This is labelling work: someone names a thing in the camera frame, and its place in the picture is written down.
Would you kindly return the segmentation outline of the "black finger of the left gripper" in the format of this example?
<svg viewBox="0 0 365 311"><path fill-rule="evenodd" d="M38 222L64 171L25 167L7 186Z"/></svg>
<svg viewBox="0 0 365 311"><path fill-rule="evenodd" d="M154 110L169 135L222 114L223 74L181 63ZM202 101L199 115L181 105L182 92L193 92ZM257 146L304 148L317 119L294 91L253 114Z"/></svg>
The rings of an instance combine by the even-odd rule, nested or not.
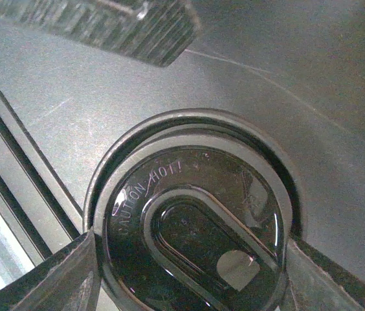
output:
<svg viewBox="0 0 365 311"><path fill-rule="evenodd" d="M190 1L0 1L0 18L157 67L201 31Z"/></svg>

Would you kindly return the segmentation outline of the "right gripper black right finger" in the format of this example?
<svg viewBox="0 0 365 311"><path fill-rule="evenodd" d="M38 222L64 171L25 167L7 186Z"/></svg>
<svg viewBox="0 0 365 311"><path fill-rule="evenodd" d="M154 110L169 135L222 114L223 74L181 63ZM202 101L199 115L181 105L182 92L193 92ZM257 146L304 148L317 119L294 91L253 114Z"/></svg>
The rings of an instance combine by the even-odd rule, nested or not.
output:
<svg viewBox="0 0 365 311"><path fill-rule="evenodd" d="M287 245L282 310L365 310L365 282L299 238Z"/></svg>

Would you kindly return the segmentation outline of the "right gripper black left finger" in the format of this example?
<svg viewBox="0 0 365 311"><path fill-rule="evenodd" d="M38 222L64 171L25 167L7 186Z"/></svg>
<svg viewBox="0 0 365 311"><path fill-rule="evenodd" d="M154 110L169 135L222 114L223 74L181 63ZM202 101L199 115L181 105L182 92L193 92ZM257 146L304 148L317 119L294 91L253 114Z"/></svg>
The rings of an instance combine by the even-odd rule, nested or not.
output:
<svg viewBox="0 0 365 311"><path fill-rule="evenodd" d="M96 310L100 272L90 229L0 290L0 310Z"/></svg>

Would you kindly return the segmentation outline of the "black plastic cup lid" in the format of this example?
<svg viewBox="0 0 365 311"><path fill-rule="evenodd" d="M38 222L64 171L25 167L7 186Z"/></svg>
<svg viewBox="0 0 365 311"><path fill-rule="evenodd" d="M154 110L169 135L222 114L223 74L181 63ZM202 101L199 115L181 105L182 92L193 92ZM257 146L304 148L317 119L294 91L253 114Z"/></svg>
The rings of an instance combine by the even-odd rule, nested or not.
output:
<svg viewBox="0 0 365 311"><path fill-rule="evenodd" d="M122 310L276 310L291 222L275 170L215 130L134 149L93 216L103 283Z"/></svg>

